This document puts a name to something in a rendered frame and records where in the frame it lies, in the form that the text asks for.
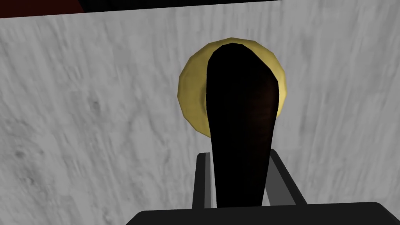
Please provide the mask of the grey door leaf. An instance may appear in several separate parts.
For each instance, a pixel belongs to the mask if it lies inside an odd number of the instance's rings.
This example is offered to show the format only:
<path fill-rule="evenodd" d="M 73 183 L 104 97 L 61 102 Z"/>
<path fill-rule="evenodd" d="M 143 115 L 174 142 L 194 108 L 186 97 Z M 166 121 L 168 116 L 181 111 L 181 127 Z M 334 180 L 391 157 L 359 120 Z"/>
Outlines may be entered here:
<path fill-rule="evenodd" d="M 224 38 L 278 58 L 278 152 L 307 203 L 400 219 L 400 0 L 283 0 L 0 20 L 0 225 L 126 225 L 189 209 L 211 141 L 179 75 Z"/>

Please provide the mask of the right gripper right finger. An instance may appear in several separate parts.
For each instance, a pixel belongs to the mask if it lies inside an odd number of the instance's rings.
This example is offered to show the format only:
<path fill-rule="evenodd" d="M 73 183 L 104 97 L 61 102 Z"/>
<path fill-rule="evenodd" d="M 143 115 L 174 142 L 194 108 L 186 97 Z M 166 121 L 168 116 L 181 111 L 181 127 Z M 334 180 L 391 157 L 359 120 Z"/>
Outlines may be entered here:
<path fill-rule="evenodd" d="M 306 205 L 307 202 L 276 150 L 270 150 L 265 190 L 271 206 Z"/>

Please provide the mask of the black and brass door handle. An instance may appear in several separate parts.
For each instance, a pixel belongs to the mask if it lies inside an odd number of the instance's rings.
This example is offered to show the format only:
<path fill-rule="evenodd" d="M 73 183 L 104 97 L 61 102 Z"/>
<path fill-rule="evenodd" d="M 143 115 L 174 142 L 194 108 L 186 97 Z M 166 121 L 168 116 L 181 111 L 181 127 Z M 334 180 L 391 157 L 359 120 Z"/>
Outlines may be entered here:
<path fill-rule="evenodd" d="M 222 39 L 188 59 L 177 98 L 187 122 L 211 139 L 218 208 L 262 205 L 286 95 L 281 64 L 255 41 Z"/>

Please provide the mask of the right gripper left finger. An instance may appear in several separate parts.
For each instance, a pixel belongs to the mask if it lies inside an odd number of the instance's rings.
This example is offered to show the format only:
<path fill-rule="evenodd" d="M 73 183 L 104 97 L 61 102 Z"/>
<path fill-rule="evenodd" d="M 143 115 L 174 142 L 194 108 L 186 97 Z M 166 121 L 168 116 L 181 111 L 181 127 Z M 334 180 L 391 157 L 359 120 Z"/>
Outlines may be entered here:
<path fill-rule="evenodd" d="M 211 153 L 200 152 L 196 157 L 195 180 L 193 188 L 192 209 L 215 208 L 213 200 L 213 178 Z"/>

